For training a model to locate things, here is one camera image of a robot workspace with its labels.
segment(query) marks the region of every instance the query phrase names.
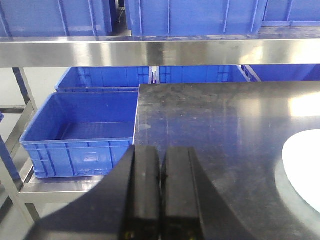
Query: stainless steel shelf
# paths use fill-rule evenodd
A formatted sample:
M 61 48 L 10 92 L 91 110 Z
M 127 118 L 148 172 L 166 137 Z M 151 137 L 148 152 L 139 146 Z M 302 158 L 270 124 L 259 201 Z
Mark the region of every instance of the stainless steel shelf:
M 96 186 L 104 176 L 37 179 L 22 186 L 19 197 L 26 204 L 71 203 Z
M 320 27 L 263 27 L 258 35 L 132 37 L 123 26 L 110 37 L 0 38 L 0 68 L 320 64 Z M 23 70 L 13 71 L 18 83 L 24 82 Z M 28 84 L 20 89 L 26 103 L 30 100 L 26 107 L 0 106 L 23 112 L 6 143 L 12 157 L 26 123 L 37 111 Z M 20 176 L 22 187 L 7 184 L 30 224 L 38 218 L 31 204 L 72 202 L 102 179 L 36 179 L 31 161 Z
M 263 27 L 258 35 L 119 35 L 0 38 L 0 67 L 320 63 L 320 27 Z

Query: bottom shelf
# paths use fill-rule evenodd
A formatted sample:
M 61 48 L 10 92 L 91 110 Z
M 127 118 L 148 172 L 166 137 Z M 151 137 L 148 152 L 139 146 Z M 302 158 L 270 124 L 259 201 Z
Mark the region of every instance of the bottom shelf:
M 103 175 L 87 177 L 42 178 L 31 176 L 19 197 L 26 204 L 71 203 L 95 187 Z

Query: crate bottom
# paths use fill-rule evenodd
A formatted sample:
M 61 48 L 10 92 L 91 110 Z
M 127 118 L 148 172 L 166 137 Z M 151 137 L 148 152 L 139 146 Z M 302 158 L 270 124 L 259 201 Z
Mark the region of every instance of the crate bottom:
M 134 129 L 134 122 L 68 123 L 55 140 L 132 138 Z

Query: floor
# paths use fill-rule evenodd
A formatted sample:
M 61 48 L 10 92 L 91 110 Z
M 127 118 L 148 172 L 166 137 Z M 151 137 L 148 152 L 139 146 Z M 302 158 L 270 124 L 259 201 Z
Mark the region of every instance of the floor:
M 55 92 L 55 85 L 66 70 L 67 68 L 25 68 L 25 73 L 38 108 L 43 104 L 48 95 Z M 11 68 L 0 68 L 0 105 L 23 104 L 24 100 Z M 0 124 L 0 135 L 4 141 L 9 137 L 18 119 L 19 114 L 4 115 L 4 119 Z M 16 167 L 24 164 L 26 154 L 23 148 L 20 148 L 14 159 Z M 3 186 L 0 185 L 0 206 L 3 205 L 6 198 L 7 193 Z M 36 205 L 35 207 L 40 216 L 44 217 L 65 205 L 65 203 L 48 203 Z M 28 230 L 28 225 L 14 206 L 6 214 L 0 215 L 0 240 L 22 240 Z

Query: empty blue crate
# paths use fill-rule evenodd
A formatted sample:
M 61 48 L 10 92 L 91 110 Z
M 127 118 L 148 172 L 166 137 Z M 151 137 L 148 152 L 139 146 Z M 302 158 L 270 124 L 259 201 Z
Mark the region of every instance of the empty blue crate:
M 125 0 L 133 36 L 258 33 L 267 0 Z
M 37 178 L 108 174 L 133 142 L 138 92 L 52 94 L 20 143 Z
M 161 66 L 161 84 L 182 83 L 234 83 L 249 82 L 250 79 L 237 65 L 210 66 Z
M 72 67 L 55 86 L 57 92 L 120 92 L 137 91 L 148 84 L 150 68 L 130 67 Z
M 251 65 L 262 82 L 320 81 L 320 65 Z
M 115 0 L 1 0 L 0 37 L 109 36 Z
M 263 26 L 320 26 L 319 0 L 268 0 Z

